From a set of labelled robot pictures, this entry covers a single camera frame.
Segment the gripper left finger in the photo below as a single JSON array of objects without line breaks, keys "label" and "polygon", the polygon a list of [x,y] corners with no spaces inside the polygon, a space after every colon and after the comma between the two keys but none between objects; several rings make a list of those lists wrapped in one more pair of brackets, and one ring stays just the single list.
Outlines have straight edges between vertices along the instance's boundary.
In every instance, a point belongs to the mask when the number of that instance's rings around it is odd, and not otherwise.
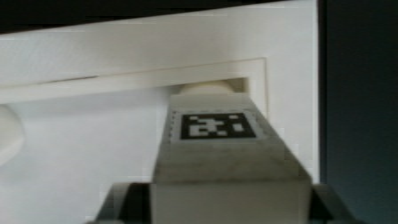
[{"label": "gripper left finger", "polygon": [[102,209],[87,224],[153,224],[148,183],[116,183]]}]

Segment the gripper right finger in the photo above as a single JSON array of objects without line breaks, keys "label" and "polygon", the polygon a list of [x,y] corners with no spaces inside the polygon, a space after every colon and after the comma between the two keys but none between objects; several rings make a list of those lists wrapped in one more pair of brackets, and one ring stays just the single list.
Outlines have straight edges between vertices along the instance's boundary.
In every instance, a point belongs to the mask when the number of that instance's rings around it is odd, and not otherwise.
[{"label": "gripper right finger", "polygon": [[311,191],[308,224],[349,224],[350,211],[327,184],[315,184]]}]

